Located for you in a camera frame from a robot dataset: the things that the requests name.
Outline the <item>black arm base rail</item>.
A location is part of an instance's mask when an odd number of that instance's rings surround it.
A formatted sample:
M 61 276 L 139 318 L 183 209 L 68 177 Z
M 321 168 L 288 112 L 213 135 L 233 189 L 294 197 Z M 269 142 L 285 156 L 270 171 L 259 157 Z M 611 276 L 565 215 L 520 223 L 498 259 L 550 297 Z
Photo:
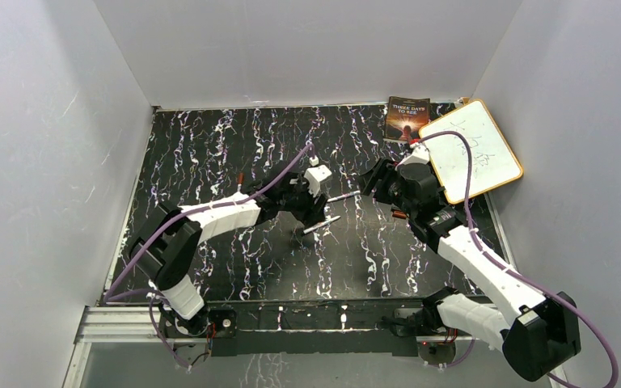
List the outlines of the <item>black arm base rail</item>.
M 195 335 L 170 324 L 164 307 L 91 307 L 76 342 L 156 344 L 178 366 L 259 353 L 387 353 L 443 365 L 470 351 L 469 332 L 421 322 L 423 298 L 213 301 Z

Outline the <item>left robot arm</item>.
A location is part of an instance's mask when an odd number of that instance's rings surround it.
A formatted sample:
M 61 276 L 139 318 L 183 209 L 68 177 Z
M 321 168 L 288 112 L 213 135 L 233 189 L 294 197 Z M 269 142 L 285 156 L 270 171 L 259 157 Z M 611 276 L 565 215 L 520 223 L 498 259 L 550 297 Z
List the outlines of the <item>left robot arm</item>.
M 280 212 L 291 213 L 306 228 L 324 222 L 327 196 L 321 185 L 331 177 L 320 165 L 303 173 L 287 172 L 280 180 L 269 176 L 253 181 L 242 192 L 206 204 L 203 211 L 171 202 L 155 208 L 133 236 L 130 252 L 143 253 L 137 266 L 171 308 L 162 317 L 182 334 L 203 335 L 211 323 L 209 307 L 188 274 L 199 245 L 225 232 L 260 225 Z

